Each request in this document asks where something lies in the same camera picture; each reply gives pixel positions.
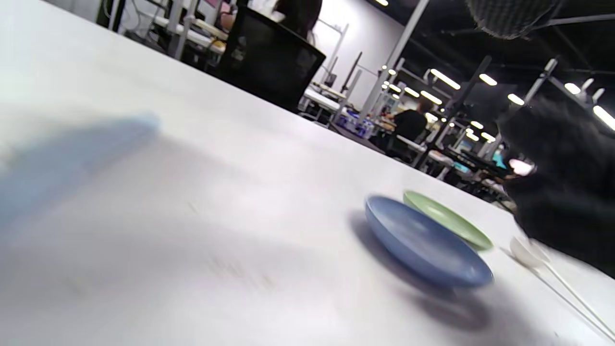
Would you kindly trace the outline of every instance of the mesh net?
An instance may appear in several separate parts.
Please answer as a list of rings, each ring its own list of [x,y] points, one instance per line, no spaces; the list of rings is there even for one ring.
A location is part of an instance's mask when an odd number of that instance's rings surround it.
[[[498,38],[514,39],[563,0],[466,0],[478,27]]]

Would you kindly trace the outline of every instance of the plate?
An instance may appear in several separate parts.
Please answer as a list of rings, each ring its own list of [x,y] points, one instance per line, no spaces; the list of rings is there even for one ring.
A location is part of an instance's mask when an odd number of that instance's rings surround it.
[[[453,231],[463,240],[467,241],[474,249],[480,251],[489,250],[493,247],[493,243],[483,232],[459,216],[459,214],[433,199],[420,193],[406,190],[403,192],[403,202],[425,213],[444,227]]]
[[[384,247],[426,281],[450,288],[493,281],[491,270],[470,246],[422,212],[372,196],[365,202],[365,214]]]

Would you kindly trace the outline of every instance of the table surface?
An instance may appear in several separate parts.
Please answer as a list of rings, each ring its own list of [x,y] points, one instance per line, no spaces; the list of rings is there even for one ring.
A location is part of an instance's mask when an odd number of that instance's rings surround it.
[[[14,138],[143,110],[162,121],[156,140],[0,234],[0,340],[609,344],[499,249],[520,234],[507,212],[45,2],[9,2],[0,23]],[[492,238],[492,285],[430,288],[387,255],[364,199],[404,188]],[[552,257],[613,325],[614,281]]]

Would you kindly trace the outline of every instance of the cable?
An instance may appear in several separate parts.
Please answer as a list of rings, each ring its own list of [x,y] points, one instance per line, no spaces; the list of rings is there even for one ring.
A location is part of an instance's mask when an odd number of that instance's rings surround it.
[[[126,28],[126,30],[135,31],[136,29],[139,28],[139,26],[141,26],[141,15],[143,14],[143,12],[141,12],[139,8],[137,7],[135,0],[131,0],[131,2],[132,2],[132,6],[135,8],[135,12],[137,13],[137,25],[132,29]]]
[[[103,12],[107,18],[111,19],[111,15],[107,12],[107,0],[103,0]]]

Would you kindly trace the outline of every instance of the chair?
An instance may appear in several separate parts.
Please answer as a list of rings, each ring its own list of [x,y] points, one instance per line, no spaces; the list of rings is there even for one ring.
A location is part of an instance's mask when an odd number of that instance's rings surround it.
[[[214,75],[296,113],[325,55],[271,19],[240,7]]]

